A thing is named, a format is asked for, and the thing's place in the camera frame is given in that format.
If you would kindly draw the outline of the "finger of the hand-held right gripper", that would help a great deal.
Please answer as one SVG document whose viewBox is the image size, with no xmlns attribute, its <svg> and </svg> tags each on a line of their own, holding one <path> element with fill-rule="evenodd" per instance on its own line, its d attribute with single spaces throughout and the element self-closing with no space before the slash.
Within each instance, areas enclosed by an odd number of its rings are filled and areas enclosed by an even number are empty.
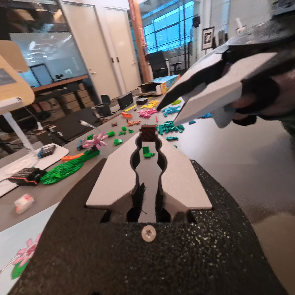
<svg viewBox="0 0 295 295">
<path fill-rule="evenodd" d="M 242 80 L 250 79 L 274 65 L 277 52 L 259 53 L 235 62 L 220 79 L 210 83 L 191 97 L 174 120 L 175 125 L 187 123 L 210 113 L 219 128 L 230 124 L 234 110 L 227 107 L 242 95 Z"/>
<path fill-rule="evenodd" d="M 194 63 L 180 79 L 164 94 L 157 105 L 157 111 L 165 108 L 179 97 L 193 91 L 197 86 L 208 85 L 221 78 L 226 65 L 223 54 L 229 46 L 219 46 Z"/>
</svg>

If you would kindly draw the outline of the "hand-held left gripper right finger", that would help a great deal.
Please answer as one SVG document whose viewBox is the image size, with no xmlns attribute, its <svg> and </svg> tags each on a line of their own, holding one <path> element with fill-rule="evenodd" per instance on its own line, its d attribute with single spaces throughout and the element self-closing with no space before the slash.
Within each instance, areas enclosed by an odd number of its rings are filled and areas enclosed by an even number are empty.
<svg viewBox="0 0 295 295">
<path fill-rule="evenodd" d="M 157 188 L 157 219 L 187 217 L 196 210 L 213 206 L 190 161 L 180 150 L 157 136 L 157 164 L 161 169 Z"/>
</svg>

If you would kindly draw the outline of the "brown lego piece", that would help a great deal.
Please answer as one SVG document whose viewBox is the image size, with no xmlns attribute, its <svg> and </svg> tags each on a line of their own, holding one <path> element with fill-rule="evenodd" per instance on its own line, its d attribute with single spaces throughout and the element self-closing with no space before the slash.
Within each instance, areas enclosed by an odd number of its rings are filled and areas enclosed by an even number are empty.
<svg viewBox="0 0 295 295">
<path fill-rule="evenodd" d="M 156 125 L 155 124 L 143 124 L 141 125 L 141 140 L 142 142 L 156 142 Z"/>
</svg>

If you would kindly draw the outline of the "pile of teal lego pieces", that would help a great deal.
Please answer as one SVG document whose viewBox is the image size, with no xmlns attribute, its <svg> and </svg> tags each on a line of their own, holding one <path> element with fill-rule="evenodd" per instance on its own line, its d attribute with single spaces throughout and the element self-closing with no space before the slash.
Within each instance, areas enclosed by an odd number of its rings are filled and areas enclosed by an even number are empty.
<svg viewBox="0 0 295 295">
<path fill-rule="evenodd" d="M 168 134 L 171 132 L 179 132 L 182 133 L 185 130 L 183 125 L 174 126 L 173 121 L 166 121 L 163 124 L 156 125 L 156 131 L 158 134 Z"/>
</svg>

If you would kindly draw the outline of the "lego instruction booklet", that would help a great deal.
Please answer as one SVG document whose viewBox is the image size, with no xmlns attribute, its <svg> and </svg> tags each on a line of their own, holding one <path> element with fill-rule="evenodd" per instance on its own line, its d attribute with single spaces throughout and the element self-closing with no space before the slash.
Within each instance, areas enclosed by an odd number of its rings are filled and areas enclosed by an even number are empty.
<svg viewBox="0 0 295 295">
<path fill-rule="evenodd" d="M 35 253 L 42 232 L 59 203 L 0 233 L 0 294 L 16 284 Z"/>
</svg>

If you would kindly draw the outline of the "person's right hand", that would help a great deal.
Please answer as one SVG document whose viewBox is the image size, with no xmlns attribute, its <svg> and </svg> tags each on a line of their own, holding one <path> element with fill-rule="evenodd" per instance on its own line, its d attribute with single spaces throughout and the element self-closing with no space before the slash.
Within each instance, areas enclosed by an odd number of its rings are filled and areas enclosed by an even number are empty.
<svg viewBox="0 0 295 295">
<path fill-rule="evenodd" d="M 295 70 L 250 83 L 250 92 L 231 104 L 236 110 L 233 122 L 248 126 L 260 117 L 266 121 L 280 121 L 294 113 Z"/>
</svg>

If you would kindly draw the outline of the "black office chair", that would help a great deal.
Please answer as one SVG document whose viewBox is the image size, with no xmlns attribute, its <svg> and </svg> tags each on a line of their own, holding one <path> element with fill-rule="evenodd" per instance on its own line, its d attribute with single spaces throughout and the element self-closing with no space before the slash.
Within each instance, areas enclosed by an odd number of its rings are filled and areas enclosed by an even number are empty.
<svg viewBox="0 0 295 295">
<path fill-rule="evenodd" d="M 153 79 L 169 76 L 168 66 L 162 51 L 149 53 L 147 54 L 147 57 L 152 69 Z"/>
</svg>

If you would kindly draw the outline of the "framed marker sign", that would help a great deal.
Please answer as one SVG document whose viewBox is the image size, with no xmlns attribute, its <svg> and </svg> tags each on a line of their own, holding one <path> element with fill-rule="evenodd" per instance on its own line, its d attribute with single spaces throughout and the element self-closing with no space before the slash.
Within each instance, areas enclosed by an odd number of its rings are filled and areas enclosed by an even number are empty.
<svg viewBox="0 0 295 295">
<path fill-rule="evenodd" d="M 214 29 L 215 27 L 208 27 L 202 30 L 202 51 L 213 48 Z"/>
</svg>

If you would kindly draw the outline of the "black box blue edge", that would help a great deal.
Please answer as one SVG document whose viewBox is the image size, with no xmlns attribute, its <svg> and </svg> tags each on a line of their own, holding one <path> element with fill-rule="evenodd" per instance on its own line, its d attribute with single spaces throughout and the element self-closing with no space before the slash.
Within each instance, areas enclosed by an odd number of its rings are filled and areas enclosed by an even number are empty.
<svg viewBox="0 0 295 295">
<path fill-rule="evenodd" d="M 47 156 L 53 155 L 55 150 L 56 150 L 56 145 L 44 146 L 40 149 L 37 156 L 39 159 L 43 159 Z"/>
</svg>

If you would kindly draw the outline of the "white door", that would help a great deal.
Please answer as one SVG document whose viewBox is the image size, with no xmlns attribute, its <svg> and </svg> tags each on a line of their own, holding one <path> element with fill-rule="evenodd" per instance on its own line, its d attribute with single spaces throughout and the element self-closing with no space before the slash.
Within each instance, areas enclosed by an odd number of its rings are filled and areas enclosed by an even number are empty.
<svg viewBox="0 0 295 295">
<path fill-rule="evenodd" d="M 141 79 L 127 10 L 105 7 L 104 13 L 125 90 L 133 91 Z"/>
<path fill-rule="evenodd" d="M 69 1 L 61 4 L 98 96 L 118 97 L 120 91 L 95 7 Z"/>
</svg>

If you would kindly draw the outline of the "black box red edge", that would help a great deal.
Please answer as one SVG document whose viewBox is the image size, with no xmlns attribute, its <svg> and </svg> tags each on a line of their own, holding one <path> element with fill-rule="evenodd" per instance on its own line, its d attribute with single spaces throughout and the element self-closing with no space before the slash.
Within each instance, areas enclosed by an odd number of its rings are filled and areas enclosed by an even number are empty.
<svg viewBox="0 0 295 295">
<path fill-rule="evenodd" d="M 8 181 L 17 184 L 18 186 L 37 186 L 40 179 L 47 173 L 46 170 L 39 168 L 23 168 L 19 172 L 8 178 Z"/>
</svg>

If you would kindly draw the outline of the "stack of cardboard boxes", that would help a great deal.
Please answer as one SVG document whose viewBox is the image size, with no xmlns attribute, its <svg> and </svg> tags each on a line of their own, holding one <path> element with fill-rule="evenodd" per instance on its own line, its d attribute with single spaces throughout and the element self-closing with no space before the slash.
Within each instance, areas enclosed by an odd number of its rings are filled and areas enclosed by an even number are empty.
<svg viewBox="0 0 295 295">
<path fill-rule="evenodd" d="M 32 90 L 35 94 L 34 103 L 41 106 L 42 102 L 53 103 L 55 101 L 65 114 L 95 106 L 82 81 L 70 82 L 63 85 L 54 83 L 32 88 Z"/>
</svg>

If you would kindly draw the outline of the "white red packet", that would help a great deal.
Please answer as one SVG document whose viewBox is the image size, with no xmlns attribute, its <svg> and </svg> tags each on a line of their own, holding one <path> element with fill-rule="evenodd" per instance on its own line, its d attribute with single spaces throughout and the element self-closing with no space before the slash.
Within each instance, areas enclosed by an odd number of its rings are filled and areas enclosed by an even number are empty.
<svg viewBox="0 0 295 295">
<path fill-rule="evenodd" d="M 31 197 L 29 194 L 24 194 L 20 198 L 18 198 L 16 201 L 14 201 L 14 206 L 16 209 L 17 214 L 21 214 L 28 210 L 33 203 L 35 202 L 35 199 Z"/>
</svg>

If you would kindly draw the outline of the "wooden shade desk lamp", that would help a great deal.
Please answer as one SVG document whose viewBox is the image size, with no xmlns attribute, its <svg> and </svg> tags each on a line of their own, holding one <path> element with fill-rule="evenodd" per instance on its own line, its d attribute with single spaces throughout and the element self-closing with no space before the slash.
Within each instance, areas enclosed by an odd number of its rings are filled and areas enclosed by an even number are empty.
<svg viewBox="0 0 295 295">
<path fill-rule="evenodd" d="M 69 150 L 58 146 L 52 155 L 40 159 L 37 154 L 40 149 L 34 149 L 27 136 L 21 130 L 11 111 L 31 105 L 35 94 L 29 84 L 19 76 L 19 72 L 26 72 L 28 66 L 23 58 L 19 46 L 8 40 L 1 40 L 0 44 L 0 114 L 22 141 L 28 154 L 1 168 L 0 196 L 4 196 L 18 185 L 10 182 L 9 178 L 24 168 L 39 168 L 44 170 L 55 164 L 62 157 L 67 156 Z"/>
</svg>

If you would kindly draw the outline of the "wooden post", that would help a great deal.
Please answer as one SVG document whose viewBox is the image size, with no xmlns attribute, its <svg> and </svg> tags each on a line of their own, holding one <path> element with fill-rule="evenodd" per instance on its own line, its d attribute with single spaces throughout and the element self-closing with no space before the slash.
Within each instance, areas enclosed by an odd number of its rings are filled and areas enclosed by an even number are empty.
<svg viewBox="0 0 295 295">
<path fill-rule="evenodd" d="M 138 57 L 140 61 L 140 68 L 143 76 L 144 83 L 149 82 L 151 78 L 148 58 L 147 58 L 147 44 L 145 42 L 142 17 L 140 13 L 139 3 L 137 0 L 129 0 L 130 16 L 132 27 L 135 34 L 135 41 L 137 45 Z"/>
</svg>

